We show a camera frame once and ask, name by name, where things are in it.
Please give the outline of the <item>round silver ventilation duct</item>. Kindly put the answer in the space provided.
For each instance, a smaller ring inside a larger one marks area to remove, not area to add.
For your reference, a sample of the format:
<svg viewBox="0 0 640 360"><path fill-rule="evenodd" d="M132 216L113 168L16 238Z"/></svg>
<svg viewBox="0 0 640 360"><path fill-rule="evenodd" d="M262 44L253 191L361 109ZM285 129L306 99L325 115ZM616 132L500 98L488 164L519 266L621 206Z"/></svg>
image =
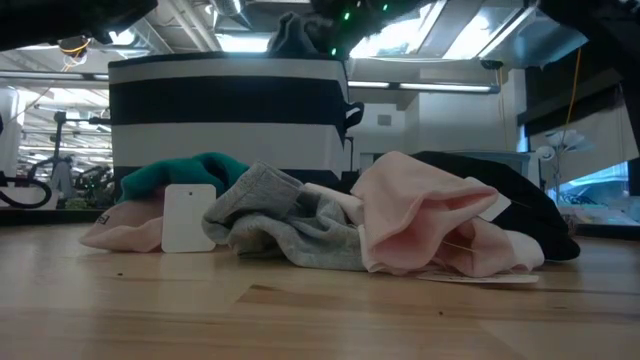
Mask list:
<svg viewBox="0 0 640 360"><path fill-rule="evenodd" d="M246 0L209 0L209 2L218 14L230 17L249 30L253 29L251 22L244 14Z"/></svg>

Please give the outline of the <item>white flower-shaped ornament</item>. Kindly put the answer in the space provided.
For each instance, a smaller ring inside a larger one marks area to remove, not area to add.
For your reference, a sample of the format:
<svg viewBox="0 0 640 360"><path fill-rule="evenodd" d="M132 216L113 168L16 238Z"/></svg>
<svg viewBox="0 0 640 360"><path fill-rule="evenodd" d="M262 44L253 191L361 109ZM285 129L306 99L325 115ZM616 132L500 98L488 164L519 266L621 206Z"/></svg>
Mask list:
<svg viewBox="0 0 640 360"><path fill-rule="evenodd" d="M567 153L587 151L593 147L593 144L577 130L551 131L547 132L544 138L547 143L538 147L535 150L535 154L540 161L549 163L551 166L553 200L556 205L559 205L562 157Z"/></svg>

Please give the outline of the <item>teal garment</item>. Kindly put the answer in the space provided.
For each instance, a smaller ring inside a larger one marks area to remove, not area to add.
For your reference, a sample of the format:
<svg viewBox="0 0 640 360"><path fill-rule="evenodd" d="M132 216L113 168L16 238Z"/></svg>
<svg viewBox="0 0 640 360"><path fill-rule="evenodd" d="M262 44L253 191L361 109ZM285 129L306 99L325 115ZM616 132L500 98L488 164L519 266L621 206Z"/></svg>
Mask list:
<svg viewBox="0 0 640 360"><path fill-rule="evenodd" d="M122 178L119 202L148 199L172 184L212 185L224 194L249 169L245 163L222 153L203 153L190 158L161 160Z"/></svg>

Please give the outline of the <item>black metal stand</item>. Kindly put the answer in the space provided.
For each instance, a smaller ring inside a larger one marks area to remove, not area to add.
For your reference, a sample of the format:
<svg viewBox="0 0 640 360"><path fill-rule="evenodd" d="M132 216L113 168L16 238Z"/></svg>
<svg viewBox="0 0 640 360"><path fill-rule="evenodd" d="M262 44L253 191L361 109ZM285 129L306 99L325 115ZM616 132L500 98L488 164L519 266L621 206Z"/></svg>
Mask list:
<svg viewBox="0 0 640 360"><path fill-rule="evenodd" d="M70 118L70 112L58 111L53 116L55 132L53 158L70 159L71 171L111 170L113 166L111 120L104 117Z"/></svg>

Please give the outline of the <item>navy white striped fabric basket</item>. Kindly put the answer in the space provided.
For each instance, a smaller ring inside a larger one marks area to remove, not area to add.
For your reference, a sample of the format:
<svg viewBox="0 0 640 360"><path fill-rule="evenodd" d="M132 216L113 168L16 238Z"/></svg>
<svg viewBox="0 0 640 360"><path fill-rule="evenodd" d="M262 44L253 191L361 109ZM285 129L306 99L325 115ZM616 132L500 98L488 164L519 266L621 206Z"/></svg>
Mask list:
<svg viewBox="0 0 640 360"><path fill-rule="evenodd" d="M112 62L108 77L118 179L216 152L330 185L349 162L347 131L364 114L349 98L344 63L326 55L157 55Z"/></svg>

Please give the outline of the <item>dusty pink garment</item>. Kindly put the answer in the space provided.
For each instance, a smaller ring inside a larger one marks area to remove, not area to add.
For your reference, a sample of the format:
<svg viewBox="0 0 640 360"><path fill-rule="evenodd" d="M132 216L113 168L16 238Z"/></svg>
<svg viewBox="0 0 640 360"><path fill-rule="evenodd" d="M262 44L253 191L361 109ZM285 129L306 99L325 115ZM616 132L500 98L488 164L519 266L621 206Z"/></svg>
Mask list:
<svg viewBox="0 0 640 360"><path fill-rule="evenodd" d="M164 202L128 200L105 211L79 243L102 250L147 253L161 246Z"/></svg>

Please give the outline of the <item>white rounded hang tag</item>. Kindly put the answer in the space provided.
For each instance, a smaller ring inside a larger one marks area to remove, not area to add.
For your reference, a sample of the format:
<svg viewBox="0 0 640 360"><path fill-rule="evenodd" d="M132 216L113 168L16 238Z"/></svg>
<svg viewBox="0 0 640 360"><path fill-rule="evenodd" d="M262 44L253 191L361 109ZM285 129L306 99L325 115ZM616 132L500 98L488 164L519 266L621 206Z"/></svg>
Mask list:
<svg viewBox="0 0 640 360"><path fill-rule="evenodd" d="M216 200L210 184L171 184L165 188L161 249L165 253L211 252L216 244L202 228Z"/></svg>

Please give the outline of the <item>light grey garment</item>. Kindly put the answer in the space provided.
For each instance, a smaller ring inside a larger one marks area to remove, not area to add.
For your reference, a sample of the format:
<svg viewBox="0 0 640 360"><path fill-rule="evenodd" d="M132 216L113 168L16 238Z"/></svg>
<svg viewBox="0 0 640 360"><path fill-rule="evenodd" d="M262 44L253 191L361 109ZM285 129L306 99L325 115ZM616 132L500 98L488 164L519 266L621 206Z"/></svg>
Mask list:
<svg viewBox="0 0 640 360"><path fill-rule="evenodd" d="M207 237L240 258L284 257L300 267L363 271L360 238L339 203L263 162L202 218Z"/></svg>

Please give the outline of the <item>black garment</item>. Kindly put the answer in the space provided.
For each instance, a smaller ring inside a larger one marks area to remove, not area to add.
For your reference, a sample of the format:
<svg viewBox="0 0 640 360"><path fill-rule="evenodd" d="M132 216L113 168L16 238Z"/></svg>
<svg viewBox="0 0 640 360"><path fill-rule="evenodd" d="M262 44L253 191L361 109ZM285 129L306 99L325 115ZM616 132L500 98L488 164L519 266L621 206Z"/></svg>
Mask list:
<svg viewBox="0 0 640 360"><path fill-rule="evenodd" d="M509 166L434 151L418 152L413 157L458 177L475 178L506 196L511 204L491 222L536 240L547 260L568 261L579 257L581 248L570 236L569 227L554 202Z"/></svg>

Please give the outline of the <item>white paper hang tag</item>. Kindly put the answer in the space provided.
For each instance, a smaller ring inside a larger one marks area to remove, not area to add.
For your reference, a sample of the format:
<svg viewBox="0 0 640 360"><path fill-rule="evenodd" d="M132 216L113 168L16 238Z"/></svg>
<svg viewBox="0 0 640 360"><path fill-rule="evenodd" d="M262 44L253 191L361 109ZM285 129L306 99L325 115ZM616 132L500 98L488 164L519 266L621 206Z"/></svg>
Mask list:
<svg viewBox="0 0 640 360"><path fill-rule="evenodd" d="M464 181L474 187L472 202L461 210L466 219L479 217L487 222L492 222L512 204L511 200L496 188L476 178L467 177Z"/></svg>

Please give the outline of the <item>pale pink garment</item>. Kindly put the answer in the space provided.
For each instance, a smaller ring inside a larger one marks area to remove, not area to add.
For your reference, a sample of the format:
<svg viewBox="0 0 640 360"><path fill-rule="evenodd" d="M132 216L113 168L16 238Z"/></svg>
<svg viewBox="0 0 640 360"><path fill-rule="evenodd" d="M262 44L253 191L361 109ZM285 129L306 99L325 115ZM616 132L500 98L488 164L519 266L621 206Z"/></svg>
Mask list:
<svg viewBox="0 0 640 360"><path fill-rule="evenodd" d="M400 152L380 157L347 194L304 186L336 200L357 227L369 272L405 275L440 267L466 278L529 272L544 263L530 236L504 230L461 210L474 187Z"/></svg>

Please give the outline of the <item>long wall light strip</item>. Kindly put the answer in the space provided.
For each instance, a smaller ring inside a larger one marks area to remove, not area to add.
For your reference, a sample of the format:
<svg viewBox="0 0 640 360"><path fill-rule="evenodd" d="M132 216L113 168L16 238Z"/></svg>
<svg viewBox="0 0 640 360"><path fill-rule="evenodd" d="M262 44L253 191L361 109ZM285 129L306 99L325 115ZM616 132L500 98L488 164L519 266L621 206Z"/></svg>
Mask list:
<svg viewBox="0 0 640 360"><path fill-rule="evenodd" d="M496 94L501 90L496 85L469 85L457 83L400 83L400 82L375 82L349 80L347 86L350 89L370 89L389 91L416 91L416 92L442 92L442 93L468 93L468 94Z"/></svg>

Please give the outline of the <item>dark grey garment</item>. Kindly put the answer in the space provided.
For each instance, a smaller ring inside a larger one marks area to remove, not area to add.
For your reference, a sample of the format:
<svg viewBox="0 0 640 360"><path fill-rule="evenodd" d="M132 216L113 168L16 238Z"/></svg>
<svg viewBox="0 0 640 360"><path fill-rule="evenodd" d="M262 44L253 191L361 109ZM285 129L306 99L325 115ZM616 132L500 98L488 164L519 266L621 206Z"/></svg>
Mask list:
<svg viewBox="0 0 640 360"><path fill-rule="evenodd" d="M273 55L328 55L337 23L319 14L289 12L279 18L267 52Z"/></svg>

